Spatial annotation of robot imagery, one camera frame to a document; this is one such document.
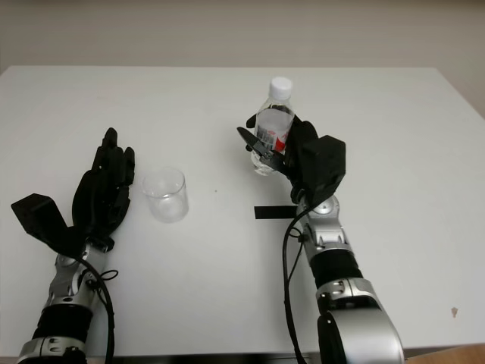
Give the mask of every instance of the black tape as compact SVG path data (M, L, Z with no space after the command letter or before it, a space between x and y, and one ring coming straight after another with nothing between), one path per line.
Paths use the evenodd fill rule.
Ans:
M295 218L296 206L255 206L255 218Z

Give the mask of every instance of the clear plastic cup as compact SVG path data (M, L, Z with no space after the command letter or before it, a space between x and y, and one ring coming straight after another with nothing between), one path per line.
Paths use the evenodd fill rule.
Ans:
M143 193L150 211L159 221L181 220L189 211L187 188L183 173L172 167L150 172L143 180Z

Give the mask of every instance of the tabletop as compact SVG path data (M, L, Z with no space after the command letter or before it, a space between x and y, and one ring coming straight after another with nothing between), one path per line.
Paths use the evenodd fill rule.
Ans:
M131 206L107 269L115 355L290 352L281 244L289 221L254 206L290 204L289 181L253 171L236 127L273 76L319 135L347 144L340 221L405 348L485 341L485 122L432 68L11 67L0 77L0 356L36 327L55 253L23 231L10 204L53 198L68 224L105 131L132 146ZM163 224L141 181L186 175L189 213ZM290 244L290 258L297 244ZM303 351L317 351L315 286L305 259L291 286ZM456 315L452 309L458 309ZM88 354L103 355L99 305Z

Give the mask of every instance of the plastic bottle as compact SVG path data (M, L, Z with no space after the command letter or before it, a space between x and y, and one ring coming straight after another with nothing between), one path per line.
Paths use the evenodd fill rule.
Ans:
M295 113L289 103L293 83L285 77L275 77L270 83L269 98L256 114L255 135L269 150L283 152ZM256 152L251 153L255 171L263 176L274 172L259 161Z

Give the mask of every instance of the black cable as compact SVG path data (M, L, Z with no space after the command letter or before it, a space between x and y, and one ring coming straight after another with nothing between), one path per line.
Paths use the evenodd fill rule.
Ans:
M286 314L286 325L288 326L289 337L293 343L293 348L295 350L296 362L298 364L306 364L305 359L303 359L302 352L298 345L298 338L296 337L295 322L293 321L293 313L291 311L291 301L289 298L289 277L288 277L288 262L286 259L286 248L288 247L288 238L290 236L291 230L294 228L295 224L300 218L308 214L311 210L315 209L320 203L315 206L311 206L300 212L288 225L286 229L285 236L283 238L283 284L284 284L284 296L285 296L285 314Z
M300 231L300 229L298 229L297 227L292 227L291 230L296 230L298 231L298 235L293 235L293 234L290 234L291 237L300 237L302 235L302 232Z
M89 273L94 275L94 278L96 278L96 283L99 285L99 289L103 292L103 295L105 296L106 300L103 300L101 296L99 295L99 299L102 301L103 305L106 308L106 313L108 314L108 345L106 346L106 357L105 357L105 364L111 364L113 362L113 356L114 356L114 311L113 311L113 303L111 301L111 297L108 292L108 288L106 287L105 280L109 281L110 279L113 279L114 277L117 276L117 274L114 277L104 279L102 275L96 271L96 269L91 265L91 263L87 262L83 258L75 258L77 262L80 264L84 265Z
M295 262L293 263L293 268L291 268L291 272L289 273L288 284L291 282L291 277L293 276L293 272L296 269L296 265L298 264L298 260L300 259L300 256L302 254L302 250L303 250L303 243L300 243L300 249L298 249L298 254L296 254Z

